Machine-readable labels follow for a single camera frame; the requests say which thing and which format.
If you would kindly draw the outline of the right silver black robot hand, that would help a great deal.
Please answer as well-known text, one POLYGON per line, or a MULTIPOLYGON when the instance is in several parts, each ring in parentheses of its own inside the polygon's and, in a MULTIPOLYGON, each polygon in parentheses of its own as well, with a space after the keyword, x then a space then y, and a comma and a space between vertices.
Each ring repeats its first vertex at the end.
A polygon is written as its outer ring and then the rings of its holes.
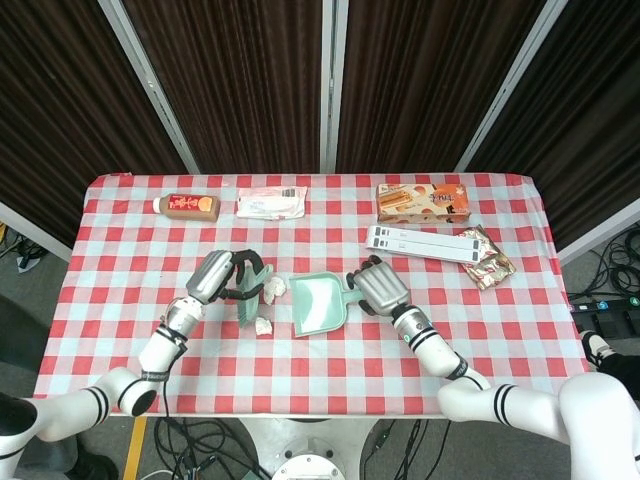
POLYGON ((410 303, 410 293, 393 268, 377 255, 370 255, 360 268, 346 275, 347 286, 357 288, 363 299, 361 309, 370 316, 392 315, 392 311, 410 303))

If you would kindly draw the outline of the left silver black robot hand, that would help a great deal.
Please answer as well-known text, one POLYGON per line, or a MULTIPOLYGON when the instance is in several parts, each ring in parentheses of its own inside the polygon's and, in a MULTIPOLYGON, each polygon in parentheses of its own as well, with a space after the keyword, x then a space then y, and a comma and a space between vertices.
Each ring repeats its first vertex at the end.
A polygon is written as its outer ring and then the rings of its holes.
POLYGON ((234 271, 237 271, 236 282, 240 283, 245 276, 245 262, 249 261, 255 274, 264 268, 262 258, 253 250, 232 252, 215 250, 210 252, 197 267, 186 283, 187 294, 203 305, 218 299, 248 300, 257 296, 264 288, 263 283, 245 291, 227 287, 234 271))

